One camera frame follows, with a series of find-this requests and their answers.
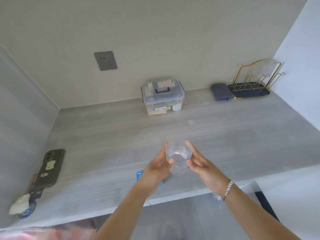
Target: gray wall socket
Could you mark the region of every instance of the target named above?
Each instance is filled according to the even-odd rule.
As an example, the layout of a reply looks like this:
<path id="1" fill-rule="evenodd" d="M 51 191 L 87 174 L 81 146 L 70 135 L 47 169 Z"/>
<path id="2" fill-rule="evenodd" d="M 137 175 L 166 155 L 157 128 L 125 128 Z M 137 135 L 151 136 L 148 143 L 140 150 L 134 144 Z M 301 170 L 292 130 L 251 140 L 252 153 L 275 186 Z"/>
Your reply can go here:
<path id="1" fill-rule="evenodd" d="M 112 51 L 96 52 L 94 53 L 94 57 L 97 60 L 100 71 L 118 69 L 117 63 Z"/>

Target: person's right hand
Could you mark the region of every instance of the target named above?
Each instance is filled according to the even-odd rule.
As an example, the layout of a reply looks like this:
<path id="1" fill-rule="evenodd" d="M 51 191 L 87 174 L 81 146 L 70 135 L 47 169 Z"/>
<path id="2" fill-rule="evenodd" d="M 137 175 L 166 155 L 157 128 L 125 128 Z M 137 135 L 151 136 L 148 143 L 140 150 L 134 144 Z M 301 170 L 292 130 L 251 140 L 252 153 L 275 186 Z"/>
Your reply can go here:
<path id="1" fill-rule="evenodd" d="M 191 159 L 187 160 L 189 168 L 200 176 L 209 189 L 223 198 L 230 179 L 211 161 L 202 156 L 190 141 L 187 142 L 192 146 Z"/>

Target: person's left hand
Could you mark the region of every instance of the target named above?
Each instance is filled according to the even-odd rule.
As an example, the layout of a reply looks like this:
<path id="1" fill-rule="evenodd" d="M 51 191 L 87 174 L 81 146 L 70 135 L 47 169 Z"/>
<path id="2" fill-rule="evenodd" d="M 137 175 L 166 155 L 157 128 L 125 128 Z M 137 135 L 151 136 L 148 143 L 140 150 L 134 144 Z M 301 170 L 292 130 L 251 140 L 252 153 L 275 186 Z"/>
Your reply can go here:
<path id="1" fill-rule="evenodd" d="M 146 197 L 149 197 L 156 191 L 161 181 L 169 174 L 169 169 L 174 164 L 172 158 L 170 158 L 169 161 L 166 159 L 167 144 L 168 142 L 162 146 L 160 153 L 149 162 L 134 185 L 134 187 L 145 193 Z"/>

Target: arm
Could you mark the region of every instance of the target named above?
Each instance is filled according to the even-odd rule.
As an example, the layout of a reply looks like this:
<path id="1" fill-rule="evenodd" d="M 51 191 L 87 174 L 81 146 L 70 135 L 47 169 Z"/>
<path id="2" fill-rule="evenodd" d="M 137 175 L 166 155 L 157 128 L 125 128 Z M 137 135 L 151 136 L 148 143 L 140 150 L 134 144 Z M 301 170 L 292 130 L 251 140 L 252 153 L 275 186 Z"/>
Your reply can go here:
<path id="1" fill-rule="evenodd" d="M 191 159 L 187 161 L 189 168 L 198 173 L 209 189 L 223 197 L 230 179 L 202 156 L 191 142 L 189 143 L 193 150 Z M 250 239 L 300 239 L 235 184 L 231 187 L 225 202 Z"/>
<path id="2" fill-rule="evenodd" d="M 144 169 L 114 213 L 102 225 L 94 240 L 129 240 L 146 199 L 158 188 L 174 163 L 166 160 L 165 143 L 161 152 Z"/>

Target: glass cup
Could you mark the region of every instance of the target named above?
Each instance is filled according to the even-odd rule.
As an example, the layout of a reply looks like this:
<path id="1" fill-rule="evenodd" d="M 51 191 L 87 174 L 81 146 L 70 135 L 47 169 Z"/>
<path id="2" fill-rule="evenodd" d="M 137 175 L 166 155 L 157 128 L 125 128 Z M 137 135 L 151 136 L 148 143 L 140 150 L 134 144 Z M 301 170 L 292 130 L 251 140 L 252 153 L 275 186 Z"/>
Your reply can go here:
<path id="1" fill-rule="evenodd" d="M 182 175 L 188 170 L 187 160 L 191 158 L 192 147 L 184 140 L 169 141 L 165 148 L 167 160 L 172 158 L 174 164 L 170 172 L 174 175 Z"/>

